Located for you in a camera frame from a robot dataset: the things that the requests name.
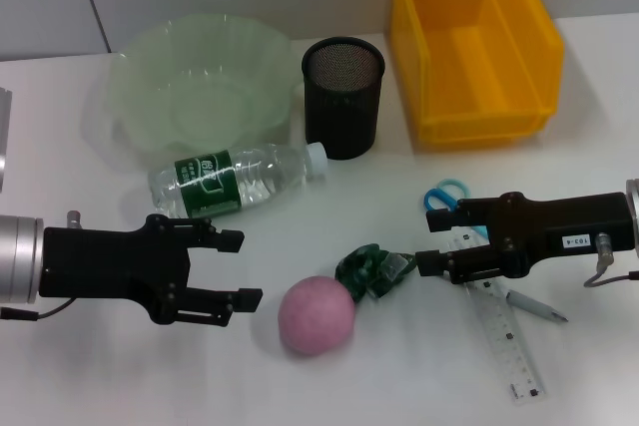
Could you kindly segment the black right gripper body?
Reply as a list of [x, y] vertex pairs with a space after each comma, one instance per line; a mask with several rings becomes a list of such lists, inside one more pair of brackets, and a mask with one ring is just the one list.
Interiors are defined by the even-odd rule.
[[500, 273], [521, 278], [544, 259], [595, 253], [600, 233], [610, 237], [613, 250], [629, 250], [631, 212], [622, 193], [555, 201], [510, 193], [491, 207], [487, 232], [499, 253]]

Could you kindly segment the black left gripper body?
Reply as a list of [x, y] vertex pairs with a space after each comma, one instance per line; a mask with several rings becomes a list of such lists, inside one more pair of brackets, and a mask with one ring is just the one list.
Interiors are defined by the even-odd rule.
[[38, 293], [42, 297], [126, 299], [157, 324], [178, 320], [190, 261], [182, 220], [149, 215], [133, 231], [47, 227]]

